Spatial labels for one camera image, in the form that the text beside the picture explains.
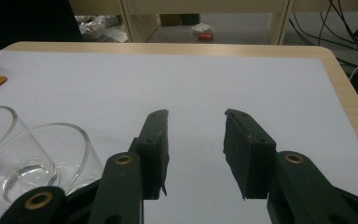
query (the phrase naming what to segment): white paper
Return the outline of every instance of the white paper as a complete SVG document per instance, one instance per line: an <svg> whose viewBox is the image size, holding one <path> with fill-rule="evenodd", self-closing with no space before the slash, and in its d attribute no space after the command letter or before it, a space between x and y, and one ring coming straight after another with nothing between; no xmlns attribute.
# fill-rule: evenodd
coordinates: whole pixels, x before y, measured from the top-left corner
<svg viewBox="0 0 358 224"><path fill-rule="evenodd" d="M149 113L170 111L168 197L145 202L145 223L269 223L267 202L244 202L226 164L228 108L358 195L358 139L317 59L0 51L0 75L0 105L29 127L82 127L103 163Z"/></svg>

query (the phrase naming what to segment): cable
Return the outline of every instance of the cable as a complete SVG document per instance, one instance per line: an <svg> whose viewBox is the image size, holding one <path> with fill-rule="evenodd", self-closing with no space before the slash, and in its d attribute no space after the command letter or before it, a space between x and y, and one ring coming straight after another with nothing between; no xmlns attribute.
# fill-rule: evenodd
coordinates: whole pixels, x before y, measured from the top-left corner
<svg viewBox="0 0 358 224"><path fill-rule="evenodd" d="M293 29L295 30L295 32L297 33L298 37L300 37L300 39L302 41L304 41L305 44L307 44L308 46L315 46L315 44L313 44L311 41L309 41L305 36L303 36L298 30L297 28L295 27L295 24L293 23L293 21L291 19L289 19L289 22L290 24L292 25ZM339 61L340 63L343 63L343 64L346 64L348 66L351 66L351 67L357 67L356 64L353 64L353 63L350 63L350 62L347 62L345 60L342 60L338 57L336 57L337 61Z"/></svg>
<svg viewBox="0 0 358 224"><path fill-rule="evenodd" d="M330 13L331 5L333 5L333 2L330 2L330 5L328 6L328 9L327 9L326 16L324 17L324 19L322 18L322 22L323 22L324 24L322 25L321 31L319 32L319 36L318 36L318 46L321 46L322 31L324 30L325 22L326 22L326 20L327 20L328 14Z"/></svg>
<svg viewBox="0 0 358 224"><path fill-rule="evenodd" d="M321 39L321 40L323 40L323 41L325 41L325 42L332 43L332 44L335 44L335 45L339 45L339 46L342 46L342 47L345 47L345 48L348 48L348 49L353 49L352 46L348 46L348 45L345 45L345 44L341 44L341 43L338 43L338 42L335 42L335 41L332 41L332 40L329 40L329 39L321 38L321 37L318 37L318 36L315 36L315 35L311 35L311 34L305 32L305 31L301 28L301 26L299 25L299 22L298 22L298 19L297 19L297 16L296 16L296 13L295 13L295 12L293 13L293 15L294 15L294 17L295 17L295 20L296 20L296 24L297 24L297 26L298 26L298 29L299 29L302 33L304 33L305 35L308 35L308 36L310 36L310 37L312 37L312 38L315 38L315 39Z"/></svg>
<svg viewBox="0 0 358 224"><path fill-rule="evenodd" d="M356 73L357 73L357 70L358 70L358 66L353 70L353 72L351 73L351 75L350 75L350 80L352 80L354 77L355 77L355 75L356 75Z"/></svg>
<svg viewBox="0 0 358 224"><path fill-rule="evenodd" d="M347 24L347 22L345 20L345 17L344 17L343 11L342 11L341 1L340 0L337 0L337 1L338 1L339 9L334 4L332 4L332 7L336 11L338 16L341 18L342 22L344 23L345 29L347 30L351 39L354 41L355 46L358 48L358 38L353 34L353 32L351 31L351 28L349 27L349 25Z"/></svg>
<svg viewBox="0 0 358 224"><path fill-rule="evenodd" d="M339 36L339 35L337 35L336 33L334 33L334 32L330 29L330 27L325 23L325 21L323 20L323 14L322 14L322 12L320 13L320 16L321 16L322 22L324 23L324 27L325 27L332 35L334 35L335 37L337 37L337 38L339 38L339 39L341 39L341 40L343 40L343 41L346 41L346 42L348 42L348 43L350 43L350 44L354 44L353 41L350 41L349 39L346 39L346 38L344 38L344 37L342 37L342 36Z"/></svg>

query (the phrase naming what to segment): wooden table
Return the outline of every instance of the wooden table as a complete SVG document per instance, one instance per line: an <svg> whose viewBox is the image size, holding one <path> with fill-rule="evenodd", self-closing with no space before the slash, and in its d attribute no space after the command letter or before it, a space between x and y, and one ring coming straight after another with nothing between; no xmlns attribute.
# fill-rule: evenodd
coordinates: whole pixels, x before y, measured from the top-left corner
<svg viewBox="0 0 358 224"><path fill-rule="evenodd" d="M358 136L358 96L334 54L330 50L321 47L20 42L8 46L5 50L318 58L322 61L324 69L330 77L338 98Z"/></svg>

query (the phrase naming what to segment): red object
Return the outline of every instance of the red object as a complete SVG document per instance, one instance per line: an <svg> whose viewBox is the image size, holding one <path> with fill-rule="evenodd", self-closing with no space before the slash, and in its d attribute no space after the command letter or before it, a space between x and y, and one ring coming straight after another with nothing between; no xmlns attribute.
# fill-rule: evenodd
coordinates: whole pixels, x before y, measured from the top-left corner
<svg viewBox="0 0 358 224"><path fill-rule="evenodd" d="M213 33L199 33L199 40L213 40Z"/></svg>

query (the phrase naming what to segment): brass ring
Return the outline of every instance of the brass ring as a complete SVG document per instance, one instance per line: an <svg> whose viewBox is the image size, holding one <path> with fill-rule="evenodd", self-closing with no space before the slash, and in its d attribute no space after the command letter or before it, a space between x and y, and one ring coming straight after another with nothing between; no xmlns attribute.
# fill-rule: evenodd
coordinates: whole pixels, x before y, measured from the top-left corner
<svg viewBox="0 0 358 224"><path fill-rule="evenodd" d="M34 200L38 197L40 197L41 201L35 202ZM53 194L51 192L48 191L40 192L29 198L25 202L24 207L29 210L38 209L48 204L52 199L53 199Z"/></svg>
<svg viewBox="0 0 358 224"><path fill-rule="evenodd" d="M115 159L115 162L119 165L125 165L127 163L130 163L132 161L132 157L131 156L120 156L120 157L117 157Z"/></svg>
<svg viewBox="0 0 358 224"><path fill-rule="evenodd" d="M286 155L284 155L284 158L287 161L290 161L295 164L301 164L304 162L304 159L300 156L297 156L296 154L286 154Z"/></svg>

